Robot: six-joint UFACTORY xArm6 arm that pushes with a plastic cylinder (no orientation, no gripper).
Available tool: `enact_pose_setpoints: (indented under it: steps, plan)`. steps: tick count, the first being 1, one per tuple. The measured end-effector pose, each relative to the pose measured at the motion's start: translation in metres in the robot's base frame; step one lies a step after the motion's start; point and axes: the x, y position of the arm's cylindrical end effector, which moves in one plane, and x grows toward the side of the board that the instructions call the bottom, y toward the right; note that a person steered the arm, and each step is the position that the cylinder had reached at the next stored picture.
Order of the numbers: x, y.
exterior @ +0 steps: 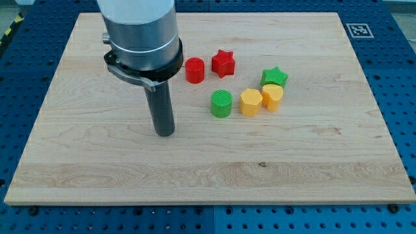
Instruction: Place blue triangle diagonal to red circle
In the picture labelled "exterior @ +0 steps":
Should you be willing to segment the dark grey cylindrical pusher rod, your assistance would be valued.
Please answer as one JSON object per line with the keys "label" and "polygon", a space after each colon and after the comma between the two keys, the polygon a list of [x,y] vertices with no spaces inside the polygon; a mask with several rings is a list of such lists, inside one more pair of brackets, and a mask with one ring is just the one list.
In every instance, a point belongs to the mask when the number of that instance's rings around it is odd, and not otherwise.
{"label": "dark grey cylindrical pusher rod", "polygon": [[145,89],[155,132],[168,137],[175,131],[174,115],[168,81],[155,85],[155,91]]}

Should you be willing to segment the black flange with silver bracket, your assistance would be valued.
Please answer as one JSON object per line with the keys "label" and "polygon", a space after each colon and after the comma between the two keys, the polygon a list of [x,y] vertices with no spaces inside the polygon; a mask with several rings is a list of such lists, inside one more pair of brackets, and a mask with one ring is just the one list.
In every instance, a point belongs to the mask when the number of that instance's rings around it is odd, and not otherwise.
{"label": "black flange with silver bracket", "polygon": [[120,80],[150,92],[172,78],[183,64],[183,44],[176,32],[168,37],[155,31],[134,32],[123,39],[131,49],[114,43],[107,32],[102,40],[112,47],[104,56],[107,69]]}

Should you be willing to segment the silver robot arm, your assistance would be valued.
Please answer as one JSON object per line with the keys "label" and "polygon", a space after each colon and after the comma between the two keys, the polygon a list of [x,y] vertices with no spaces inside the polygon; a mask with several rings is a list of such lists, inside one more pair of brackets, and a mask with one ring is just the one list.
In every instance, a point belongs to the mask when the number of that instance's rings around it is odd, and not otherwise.
{"label": "silver robot arm", "polygon": [[144,88],[155,132],[175,131],[168,81],[183,64],[174,0],[97,0],[111,50],[107,69],[120,80]]}

